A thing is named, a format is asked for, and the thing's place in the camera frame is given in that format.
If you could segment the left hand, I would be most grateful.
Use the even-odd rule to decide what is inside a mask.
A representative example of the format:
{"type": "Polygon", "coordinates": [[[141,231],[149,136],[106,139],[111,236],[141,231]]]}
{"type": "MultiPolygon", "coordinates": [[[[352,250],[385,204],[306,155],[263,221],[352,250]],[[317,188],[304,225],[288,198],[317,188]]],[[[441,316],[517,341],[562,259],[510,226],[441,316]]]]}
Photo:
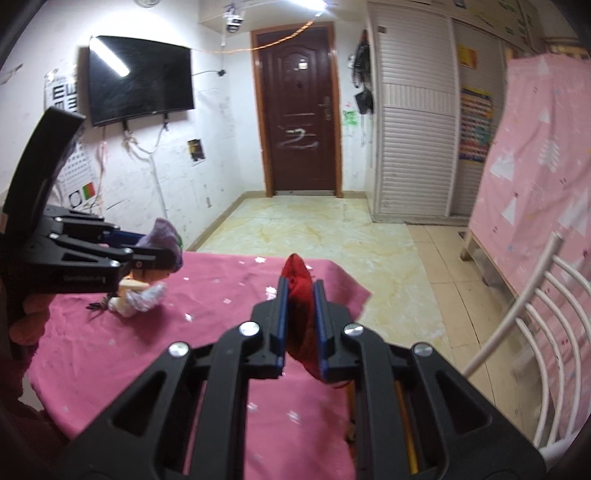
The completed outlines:
{"type": "Polygon", "coordinates": [[[33,346],[45,332],[54,295],[29,295],[23,303],[23,316],[9,329],[10,340],[20,346],[33,346]]]}

